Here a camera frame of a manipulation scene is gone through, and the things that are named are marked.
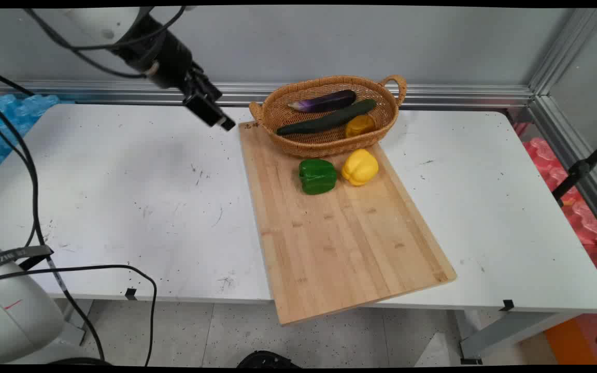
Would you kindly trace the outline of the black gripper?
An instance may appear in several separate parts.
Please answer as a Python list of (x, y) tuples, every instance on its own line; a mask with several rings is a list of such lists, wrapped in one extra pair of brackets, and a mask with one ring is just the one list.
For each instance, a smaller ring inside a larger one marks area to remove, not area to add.
[(164, 31), (154, 41), (156, 52), (146, 71), (147, 79), (160, 88), (176, 88), (185, 97), (184, 106), (208, 127), (230, 131), (234, 121), (216, 103), (222, 92), (209, 80), (192, 52), (176, 36)]

